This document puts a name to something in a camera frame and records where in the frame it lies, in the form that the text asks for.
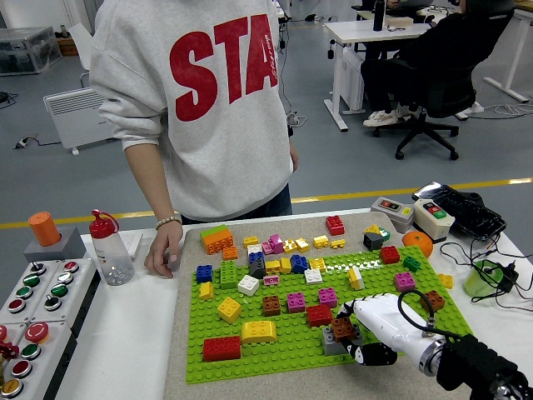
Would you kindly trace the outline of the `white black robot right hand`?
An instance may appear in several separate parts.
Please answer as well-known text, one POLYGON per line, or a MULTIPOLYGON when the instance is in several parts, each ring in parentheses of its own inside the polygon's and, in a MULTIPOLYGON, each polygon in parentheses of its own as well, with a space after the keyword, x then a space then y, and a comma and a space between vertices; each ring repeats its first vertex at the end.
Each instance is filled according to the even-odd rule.
POLYGON ((422 332, 424 319, 410 306, 398 305, 398 296, 383 293, 345 302, 339 318, 354 314, 360 324, 370 330, 377 342, 356 345, 348 339, 341 341, 349 354, 361 365, 392 365, 398 353, 404 353, 427 376, 438 371, 445 344, 439 334, 422 332))

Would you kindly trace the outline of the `person's right hand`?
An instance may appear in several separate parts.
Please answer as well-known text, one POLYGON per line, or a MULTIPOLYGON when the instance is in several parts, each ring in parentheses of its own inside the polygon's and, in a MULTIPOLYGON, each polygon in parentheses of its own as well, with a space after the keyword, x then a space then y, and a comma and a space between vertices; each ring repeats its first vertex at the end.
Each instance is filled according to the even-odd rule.
POLYGON ((170 263, 174 263, 180 255, 179 242, 183 229, 178 221, 162 224, 150 246, 144 266, 152 275, 173 278, 170 263))

